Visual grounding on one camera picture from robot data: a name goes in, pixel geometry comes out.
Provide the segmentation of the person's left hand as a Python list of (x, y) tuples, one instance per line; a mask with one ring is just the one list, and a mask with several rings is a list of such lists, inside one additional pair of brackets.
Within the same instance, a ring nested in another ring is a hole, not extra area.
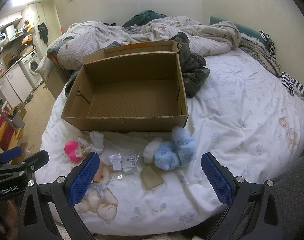
[(11, 200), (0, 202), (0, 239), (17, 239), (17, 209)]

